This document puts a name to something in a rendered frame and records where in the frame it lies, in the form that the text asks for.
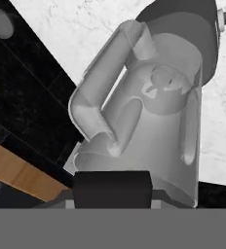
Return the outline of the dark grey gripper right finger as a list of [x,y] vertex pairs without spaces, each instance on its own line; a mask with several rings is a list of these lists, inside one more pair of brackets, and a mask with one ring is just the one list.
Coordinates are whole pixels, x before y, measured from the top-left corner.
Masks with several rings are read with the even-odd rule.
[[151,199],[152,209],[182,208],[191,209],[191,206],[170,198],[164,190],[153,190]]

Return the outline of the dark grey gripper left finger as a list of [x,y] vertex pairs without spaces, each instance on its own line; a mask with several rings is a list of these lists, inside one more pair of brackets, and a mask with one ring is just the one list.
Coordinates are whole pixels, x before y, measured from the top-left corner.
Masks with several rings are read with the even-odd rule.
[[75,202],[73,192],[71,190],[62,191],[55,199],[42,203],[37,206],[37,209],[74,209]]

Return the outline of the black blender lid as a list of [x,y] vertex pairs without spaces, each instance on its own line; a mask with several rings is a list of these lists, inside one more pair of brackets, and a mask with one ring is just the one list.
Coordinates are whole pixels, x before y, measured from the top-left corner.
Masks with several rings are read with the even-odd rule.
[[79,171],[73,178],[76,208],[150,208],[148,171]]

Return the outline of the wooden cupboard panel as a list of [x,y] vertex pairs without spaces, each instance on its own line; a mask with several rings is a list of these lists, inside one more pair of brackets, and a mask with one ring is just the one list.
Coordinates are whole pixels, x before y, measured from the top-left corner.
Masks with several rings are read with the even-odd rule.
[[55,199],[67,187],[0,145],[0,182],[43,201]]

